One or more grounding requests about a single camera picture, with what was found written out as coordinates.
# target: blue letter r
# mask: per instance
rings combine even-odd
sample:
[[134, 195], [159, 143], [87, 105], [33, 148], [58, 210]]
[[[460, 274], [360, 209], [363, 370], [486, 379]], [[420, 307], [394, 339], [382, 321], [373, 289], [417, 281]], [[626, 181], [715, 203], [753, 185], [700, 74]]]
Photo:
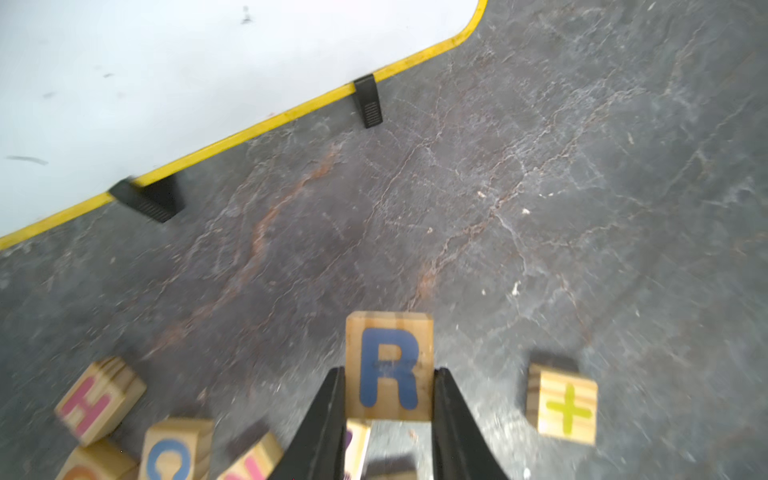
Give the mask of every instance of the blue letter r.
[[[400, 347], [400, 360], [379, 361], [379, 346]], [[365, 329], [360, 359], [360, 402], [370, 408], [379, 398], [379, 378], [397, 380], [400, 405], [413, 410], [419, 404], [413, 368], [419, 361], [419, 342], [410, 332], [395, 329]]]

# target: plus sign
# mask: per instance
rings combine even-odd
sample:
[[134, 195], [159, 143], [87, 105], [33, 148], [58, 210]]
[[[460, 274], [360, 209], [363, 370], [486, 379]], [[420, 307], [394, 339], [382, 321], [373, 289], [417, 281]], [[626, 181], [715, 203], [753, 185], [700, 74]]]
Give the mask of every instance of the plus sign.
[[570, 435], [573, 432], [575, 416], [584, 417], [585, 419], [592, 417], [592, 412], [574, 405], [575, 398], [576, 388], [573, 384], [568, 383], [565, 385], [565, 403], [547, 402], [548, 409], [563, 414], [563, 433], [565, 435]]

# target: black bracket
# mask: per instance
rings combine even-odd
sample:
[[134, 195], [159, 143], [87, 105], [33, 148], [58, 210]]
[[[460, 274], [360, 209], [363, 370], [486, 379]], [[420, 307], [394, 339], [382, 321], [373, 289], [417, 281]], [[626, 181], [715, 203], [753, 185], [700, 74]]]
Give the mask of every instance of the black bracket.
[[[344, 367], [328, 372], [269, 480], [343, 479], [345, 385]], [[435, 480], [508, 480], [448, 369], [435, 370], [432, 468]]]
[[355, 80], [355, 104], [360, 110], [362, 124], [366, 128], [375, 127], [384, 121], [382, 117], [382, 105], [379, 102], [379, 89], [376, 88], [376, 79], [373, 74]]
[[139, 187], [128, 179], [120, 180], [109, 189], [109, 194], [121, 204], [160, 223], [169, 221], [184, 208], [174, 175], [146, 187]]

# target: letter block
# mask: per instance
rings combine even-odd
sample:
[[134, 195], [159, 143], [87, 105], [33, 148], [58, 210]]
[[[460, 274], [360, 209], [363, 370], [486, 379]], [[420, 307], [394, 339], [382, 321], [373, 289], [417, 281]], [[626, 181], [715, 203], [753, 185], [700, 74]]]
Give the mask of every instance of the letter block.
[[371, 427], [366, 423], [346, 421], [344, 441], [344, 480], [360, 480], [362, 464], [366, 459]]
[[531, 364], [525, 418], [546, 436], [594, 445], [598, 384], [576, 373]]
[[432, 420], [432, 316], [353, 312], [346, 319], [346, 415], [351, 419]]
[[268, 432], [219, 475], [218, 480], [266, 480], [283, 457], [275, 435]]
[[144, 437], [139, 480], [206, 480], [214, 421], [166, 419]]
[[77, 447], [56, 480], [136, 480], [137, 470], [131, 457], [105, 439]]
[[93, 362], [58, 403], [56, 416], [88, 446], [112, 433], [147, 386], [122, 359]]

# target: yellow trim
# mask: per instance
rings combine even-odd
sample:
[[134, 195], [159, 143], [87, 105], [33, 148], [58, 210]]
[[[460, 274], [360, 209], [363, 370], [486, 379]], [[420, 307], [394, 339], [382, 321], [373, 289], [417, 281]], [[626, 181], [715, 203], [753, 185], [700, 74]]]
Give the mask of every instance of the yellow trim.
[[[478, 0], [478, 6], [475, 10], [475, 14], [472, 16], [472, 19], [469, 21], [464, 30], [459, 32], [459, 34], [455, 37], [441, 41], [437, 45], [433, 45], [432, 47], [422, 50], [419, 53], [415, 53], [407, 58], [403, 58], [400, 61], [396, 61], [391, 65], [387, 65], [386, 67], [373, 72], [373, 76], [376, 81], [382, 81], [386, 78], [392, 77], [393, 75], [405, 71], [415, 65], [418, 65], [424, 61], [429, 60], [430, 58], [436, 57], [441, 53], [445, 53], [448, 50], [451, 50], [452, 48], [460, 45], [477, 28], [483, 13], [485, 13], [485, 6], [487, 4], [488, 0]], [[235, 145], [242, 144], [244, 141], [248, 141], [251, 138], [258, 137], [259, 135], [273, 130], [280, 125], [287, 124], [290, 121], [296, 120], [299, 117], [302, 117], [312, 111], [318, 110], [319, 108], [325, 107], [328, 104], [332, 104], [334, 101], [340, 100], [353, 93], [355, 93], [355, 87], [351, 83], [343, 85], [342, 87], [338, 87], [329, 91], [328, 93], [320, 95], [317, 98], [302, 103], [298, 107], [291, 108], [282, 114], [275, 115], [268, 120], [265, 120], [259, 124], [255, 124], [250, 128], [246, 128], [241, 132], [224, 138], [215, 144], [208, 145], [207, 147], [201, 148], [192, 154], [172, 161], [168, 165], [164, 165], [163, 167], [153, 170], [148, 174], [142, 175], [136, 179], [136, 183], [141, 186], [152, 184], [158, 180], [168, 177], [169, 175], [175, 174], [184, 168], [191, 167], [192, 165], [195, 165], [196, 163], [201, 162], [206, 158], [210, 158], [216, 154], [219, 154], [229, 148], [234, 147]], [[82, 214], [86, 214], [91, 210], [102, 207], [111, 201], [112, 196], [110, 194], [99, 194], [96, 197], [89, 198], [84, 202], [80, 202], [79, 204], [69, 207], [66, 210], [62, 210], [57, 214], [53, 214], [48, 218], [44, 218], [43, 220], [33, 223], [28, 227], [24, 227], [13, 233], [9, 233], [4, 237], [0, 237], [0, 250], [4, 250], [8, 247], [11, 247], [12, 245], [16, 245], [19, 242], [23, 242], [24, 240], [32, 238], [39, 233], [56, 227], [57, 225], [61, 225], [62, 223], [68, 222], [69, 220], [79, 217]]]

